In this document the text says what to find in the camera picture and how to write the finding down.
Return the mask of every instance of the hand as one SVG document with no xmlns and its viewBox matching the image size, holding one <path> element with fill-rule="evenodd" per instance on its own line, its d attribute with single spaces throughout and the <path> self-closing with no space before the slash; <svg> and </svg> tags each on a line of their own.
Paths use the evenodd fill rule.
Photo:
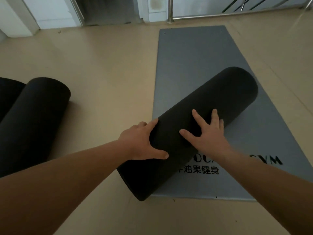
<svg viewBox="0 0 313 235">
<path fill-rule="evenodd" d="M 149 136 L 153 128 L 157 125 L 159 119 L 154 119 L 150 123 L 140 122 L 124 130 L 118 141 L 130 148 L 129 160 L 145 160 L 145 159 L 167 159 L 168 153 L 163 150 L 157 150 L 151 146 Z"/>
<path fill-rule="evenodd" d="M 224 121 L 219 120 L 217 110 L 212 110 L 211 124 L 192 110 L 192 114 L 198 125 L 201 127 L 201 136 L 195 137 L 189 131 L 181 129 L 179 133 L 197 150 L 214 159 L 217 156 L 223 156 L 232 151 L 231 146 L 224 137 Z"/>
</svg>

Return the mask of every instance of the finger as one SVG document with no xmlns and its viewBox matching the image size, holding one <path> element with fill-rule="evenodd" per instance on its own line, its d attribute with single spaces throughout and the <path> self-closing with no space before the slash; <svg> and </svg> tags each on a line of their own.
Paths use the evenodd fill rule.
<svg viewBox="0 0 313 235">
<path fill-rule="evenodd" d="M 212 110 L 212 116 L 211 116 L 211 126 L 219 128 L 219 118 L 217 114 L 217 109 Z"/>
<path fill-rule="evenodd" d="M 153 148 L 151 146 L 151 150 L 150 150 L 150 154 L 151 154 L 151 158 L 155 158 L 155 159 L 168 159 L 169 155 L 167 152 L 163 151 L 163 150 L 157 150 L 155 148 Z"/>
<path fill-rule="evenodd" d="M 141 122 L 138 124 L 139 127 L 144 127 L 144 126 L 146 126 L 146 125 L 147 125 L 147 123 L 144 122 L 144 121 L 141 121 Z"/>
<path fill-rule="evenodd" d="M 154 127 L 157 125 L 158 121 L 159 121 L 159 119 L 156 118 L 156 119 L 150 121 L 150 122 L 145 126 L 145 128 L 148 130 L 149 133 L 154 129 Z"/>
<path fill-rule="evenodd" d="M 205 126 L 208 125 L 206 121 L 198 114 L 198 112 L 195 109 L 192 110 L 192 114 L 201 129 L 203 129 Z"/>
<path fill-rule="evenodd" d="M 219 120 L 219 129 L 224 134 L 224 121 L 223 120 Z"/>
<path fill-rule="evenodd" d="M 188 130 L 181 129 L 179 130 L 180 135 L 186 139 L 188 142 L 190 142 L 193 146 L 194 143 L 196 142 L 196 138 L 192 133 L 190 133 Z"/>
</svg>

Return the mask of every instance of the metal railing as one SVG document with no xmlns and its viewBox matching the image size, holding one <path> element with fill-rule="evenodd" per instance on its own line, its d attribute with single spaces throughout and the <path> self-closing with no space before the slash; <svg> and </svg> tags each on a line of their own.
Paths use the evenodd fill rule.
<svg viewBox="0 0 313 235">
<path fill-rule="evenodd" d="M 252 8 L 250 8 L 248 11 L 243 11 L 245 4 L 250 1 L 250 0 L 243 0 L 242 4 L 235 9 L 235 11 L 237 11 L 239 8 L 240 12 L 232 12 L 232 13 L 225 13 L 225 11 L 227 11 L 234 3 L 236 3 L 238 0 L 233 0 L 223 11 L 221 14 L 215 14 L 215 15 L 198 15 L 198 16 L 176 16 L 173 17 L 173 0 L 168 0 L 168 18 L 167 18 L 167 23 L 173 23 L 175 20 L 184 20 L 184 19 L 195 19 L 195 18 L 204 18 L 204 17 L 215 17 L 215 16 L 230 16 L 230 15 L 240 15 L 240 14 L 248 14 L 248 13 L 256 13 L 256 12 L 264 12 L 264 11 L 273 11 L 273 10 L 281 10 L 281 9 L 288 9 L 288 8 L 304 8 L 305 10 L 310 10 L 311 9 L 311 5 L 313 3 L 313 0 L 307 0 L 306 2 L 299 4 L 299 5 L 293 5 L 290 7 L 284 7 L 284 8 L 278 8 L 280 7 L 282 4 L 284 4 L 285 2 L 289 1 L 289 0 L 283 0 L 279 3 L 277 3 L 275 6 L 271 7 L 271 8 L 267 8 L 267 9 L 263 9 L 260 11 L 253 11 L 251 12 L 251 10 L 253 10 L 254 8 L 256 8 L 257 6 L 259 6 L 261 3 L 265 2 L 266 0 L 261 0 L 260 2 L 258 2 L 256 5 L 254 5 Z"/>
</svg>

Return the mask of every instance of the black foam roller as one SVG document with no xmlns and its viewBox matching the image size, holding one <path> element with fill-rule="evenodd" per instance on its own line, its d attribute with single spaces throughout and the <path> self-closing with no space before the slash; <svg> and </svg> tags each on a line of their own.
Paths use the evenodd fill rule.
<svg viewBox="0 0 313 235">
<path fill-rule="evenodd" d="M 51 78 L 24 87 L 0 123 L 0 177 L 45 162 L 70 95 Z"/>
<path fill-rule="evenodd" d="M 258 86 L 253 76 L 241 68 L 230 67 L 162 114 L 150 134 L 150 143 L 156 149 L 167 151 L 169 158 L 123 163 L 118 172 L 131 192 L 140 201 L 145 200 L 197 153 L 179 134 L 180 129 L 186 129 L 195 136 L 201 135 L 192 109 L 210 123 L 211 112 L 216 108 L 226 127 L 256 99 L 257 94 Z"/>
<path fill-rule="evenodd" d="M 0 122 L 21 94 L 25 85 L 25 83 L 16 80 L 0 77 Z"/>
</svg>

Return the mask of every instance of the person's right hand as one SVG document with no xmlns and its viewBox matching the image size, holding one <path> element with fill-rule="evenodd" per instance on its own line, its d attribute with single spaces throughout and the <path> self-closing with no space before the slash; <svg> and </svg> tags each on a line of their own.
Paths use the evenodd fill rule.
<svg viewBox="0 0 313 235">
<path fill-rule="evenodd" d="M 216 109 L 212 110 L 210 124 L 207 124 L 196 110 L 192 110 L 192 114 L 198 125 L 201 127 L 202 134 L 200 137 L 195 137 L 189 131 L 181 129 L 179 133 L 182 137 L 211 159 L 218 156 L 225 156 L 233 151 L 232 147 L 224 137 L 224 121 L 219 120 Z"/>
</svg>

